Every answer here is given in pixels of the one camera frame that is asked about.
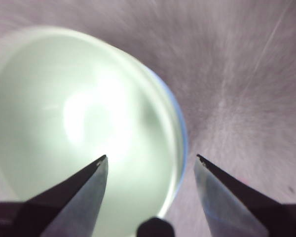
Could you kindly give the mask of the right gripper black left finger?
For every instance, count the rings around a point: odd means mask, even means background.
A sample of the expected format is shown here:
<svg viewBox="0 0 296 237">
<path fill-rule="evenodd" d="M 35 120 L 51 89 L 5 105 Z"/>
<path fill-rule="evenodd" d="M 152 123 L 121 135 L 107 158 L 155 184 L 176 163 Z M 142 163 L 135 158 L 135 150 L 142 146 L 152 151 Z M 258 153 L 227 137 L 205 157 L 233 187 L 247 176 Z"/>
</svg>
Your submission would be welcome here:
<svg viewBox="0 0 296 237">
<path fill-rule="evenodd" d="M 62 183 L 29 199 L 15 221 L 19 237 L 90 237 L 108 177 L 106 155 Z"/>
</svg>

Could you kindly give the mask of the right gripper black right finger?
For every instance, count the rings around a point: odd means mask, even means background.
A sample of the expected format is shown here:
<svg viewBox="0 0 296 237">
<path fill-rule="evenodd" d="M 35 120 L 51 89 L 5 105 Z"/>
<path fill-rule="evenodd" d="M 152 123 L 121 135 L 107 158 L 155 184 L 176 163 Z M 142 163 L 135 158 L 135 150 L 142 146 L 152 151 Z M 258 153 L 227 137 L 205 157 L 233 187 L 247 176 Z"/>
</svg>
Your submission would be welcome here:
<svg viewBox="0 0 296 237">
<path fill-rule="evenodd" d="M 214 237 L 292 237 L 294 220 L 283 205 L 197 155 L 194 174 Z"/>
</svg>

